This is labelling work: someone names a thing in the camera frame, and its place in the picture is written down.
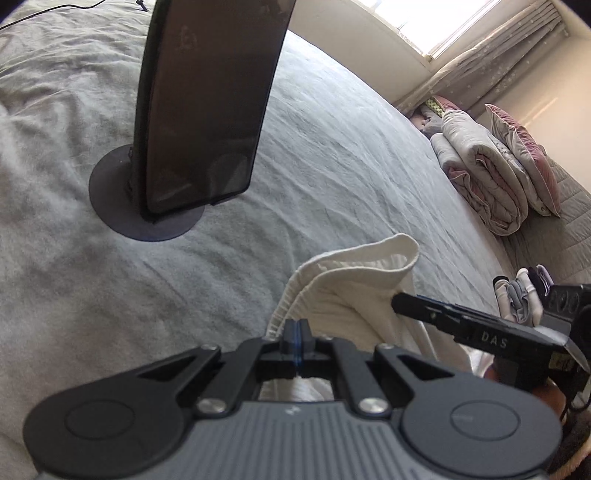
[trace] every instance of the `black cable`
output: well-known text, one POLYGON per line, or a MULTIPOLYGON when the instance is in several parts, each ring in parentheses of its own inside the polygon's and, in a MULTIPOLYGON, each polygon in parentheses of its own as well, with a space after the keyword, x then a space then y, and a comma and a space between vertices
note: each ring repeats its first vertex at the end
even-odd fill
POLYGON ((29 15, 28 17, 21 18, 20 20, 16 20, 16 21, 14 21, 12 23, 9 23, 7 25, 3 25, 3 26, 0 27, 0 31, 4 30, 5 28, 11 27, 13 25, 16 25, 17 23, 24 22, 25 20, 29 20, 30 18, 36 17, 38 15, 46 14, 46 13, 51 12, 53 10, 57 10, 58 8, 71 7, 71 8, 79 8, 80 10, 90 10, 91 8, 98 7, 103 2, 106 2, 106 0, 100 0, 98 3, 95 3, 94 5, 91 5, 89 7, 81 7, 80 5, 72 5, 72 4, 58 5, 56 7, 48 8, 47 10, 41 10, 40 12, 36 12, 36 13, 34 13, 32 15, 29 15))

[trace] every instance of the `window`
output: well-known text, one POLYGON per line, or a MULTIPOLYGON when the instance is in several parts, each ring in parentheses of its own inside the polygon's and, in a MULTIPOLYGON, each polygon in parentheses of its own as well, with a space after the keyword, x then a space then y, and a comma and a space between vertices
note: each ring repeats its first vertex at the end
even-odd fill
POLYGON ((436 58, 500 0, 356 0, 419 53, 436 58))

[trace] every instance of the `round black stand base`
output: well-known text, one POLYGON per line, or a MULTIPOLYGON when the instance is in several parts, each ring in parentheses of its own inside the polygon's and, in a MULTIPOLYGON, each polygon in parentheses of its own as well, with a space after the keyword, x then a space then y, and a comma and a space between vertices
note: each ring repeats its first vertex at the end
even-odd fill
POLYGON ((205 207, 188 210, 157 223, 144 220, 134 208, 128 193, 130 148, 131 145, 116 148, 95 165, 88 192, 96 214, 115 232, 143 242, 170 240, 189 231, 201 218, 205 207))

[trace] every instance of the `gray bedsheet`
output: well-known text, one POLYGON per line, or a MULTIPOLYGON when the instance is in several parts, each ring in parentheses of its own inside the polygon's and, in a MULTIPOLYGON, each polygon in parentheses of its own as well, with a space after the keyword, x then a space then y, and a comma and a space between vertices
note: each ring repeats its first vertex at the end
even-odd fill
POLYGON ((150 20, 136 8, 108 0, 0 35, 5 480, 34 475, 21 428, 36 402, 201 342, 233 348, 261 335, 290 275, 316 254, 405 232, 421 246, 419 293, 490 312, 491 279, 511 273, 428 139, 294 34, 251 188, 208 208, 173 241, 144 244, 110 231, 93 213, 87 183, 102 155, 132 140, 150 20))

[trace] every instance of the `wall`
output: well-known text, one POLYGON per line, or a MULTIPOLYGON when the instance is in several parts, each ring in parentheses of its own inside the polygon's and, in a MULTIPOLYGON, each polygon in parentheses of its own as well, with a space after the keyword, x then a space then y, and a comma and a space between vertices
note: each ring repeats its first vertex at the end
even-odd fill
POLYGON ((559 11, 572 36, 591 40, 591 28, 568 5, 561 0, 552 0, 552 3, 559 11))
MULTIPOLYGON (((591 40, 584 35, 562 42, 548 57, 495 102, 510 113, 591 192, 589 107, 591 40)), ((485 116, 479 119, 488 124, 485 116)))
POLYGON ((297 0, 290 30, 394 102, 533 1, 502 0, 432 63, 354 0, 297 0))

